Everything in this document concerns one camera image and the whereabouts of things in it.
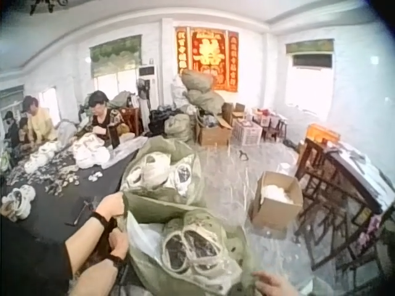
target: chinese calligraphy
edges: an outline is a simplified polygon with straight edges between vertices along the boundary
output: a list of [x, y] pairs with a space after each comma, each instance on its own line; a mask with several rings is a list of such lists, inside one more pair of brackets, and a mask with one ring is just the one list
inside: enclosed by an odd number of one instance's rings
[[188, 68], [188, 42], [186, 39], [186, 28], [177, 28], [177, 61], [178, 72]]
[[176, 28], [178, 72], [183, 69], [214, 76], [214, 89], [238, 90], [238, 33], [203, 28]]
[[238, 53], [239, 53], [239, 38], [235, 32], [229, 32], [229, 45], [230, 45], [230, 60], [229, 60], [229, 91], [237, 91], [238, 83]]

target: plastic crate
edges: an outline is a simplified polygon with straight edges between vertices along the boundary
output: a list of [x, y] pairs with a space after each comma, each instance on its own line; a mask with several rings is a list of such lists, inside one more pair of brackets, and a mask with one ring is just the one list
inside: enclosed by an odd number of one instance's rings
[[243, 126], [240, 121], [236, 120], [233, 127], [233, 137], [235, 137], [242, 146], [259, 145], [262, 136], [262, 127], [254, 122], [252, 126]]

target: red poster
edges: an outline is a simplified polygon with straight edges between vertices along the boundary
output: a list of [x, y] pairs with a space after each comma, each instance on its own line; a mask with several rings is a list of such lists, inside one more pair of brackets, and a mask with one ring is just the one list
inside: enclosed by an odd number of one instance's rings
[[191, 28], [192, 69], [214, 76], [216, 90], [227, 90], [226, 31]]
[[188, 68], [189, 54], [188, 54], [188, 36], [186, 27], [177, 27], [175, 29], [177, 42], [177, 64], [178, 73], [183, 69]]
[[239, 33], [228, 32], [229, 44], [229, 85], [228, 91], [237, 92], [239, 82]]

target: ceiling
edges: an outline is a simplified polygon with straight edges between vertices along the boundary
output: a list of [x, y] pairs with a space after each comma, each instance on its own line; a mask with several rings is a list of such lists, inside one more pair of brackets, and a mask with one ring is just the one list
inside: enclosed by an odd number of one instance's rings
[[189, 7], [212, 9], [248, 18], [265, 25], [315, 11], [345, 0], [69, 0], [67, 8], [56, 7], [49, 14], [38, 6], [29, 16], [31, 1], [15, 0], [7, 17], [3, 17], [0, 39], [0, 74], [24, 67], [32, 58], [67, 36], [90, 24], [133, 11]]

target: black strap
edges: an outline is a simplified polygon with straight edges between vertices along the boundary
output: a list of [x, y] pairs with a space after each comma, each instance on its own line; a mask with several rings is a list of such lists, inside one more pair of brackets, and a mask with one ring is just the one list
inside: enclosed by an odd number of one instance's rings
[[91, 217], [98, 219], [100, 221], [100, 223], [103, 225], [104, 229], [107, 228], [107, 226], [109, 224], [108, 221], [102, 215], [100, 215], [98, 212], [92, 212]]
[[122, 267], [123, 265], [123, 260], [117, 256], [108, 254], [106, 256], [106, 259], [109, 259], [112, 261], [112, 263], [114, 264], [114, 267], [116, 267], [118, 270]]

